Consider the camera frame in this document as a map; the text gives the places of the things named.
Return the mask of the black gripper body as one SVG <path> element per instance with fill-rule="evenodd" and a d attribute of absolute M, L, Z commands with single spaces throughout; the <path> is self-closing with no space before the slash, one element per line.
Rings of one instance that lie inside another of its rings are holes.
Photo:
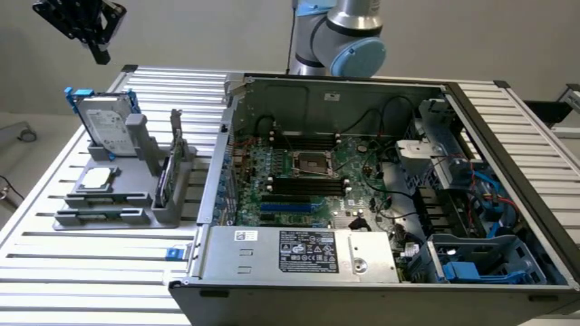
<path fill-rule="evenodd" d="M 106 23 L 102 22 L 102 15 L 107 10 L 106 1 L 66 1 L 66 6 L 69 19 L 66 34 L 74 34 L 83 29 L 103 34 Z"/>

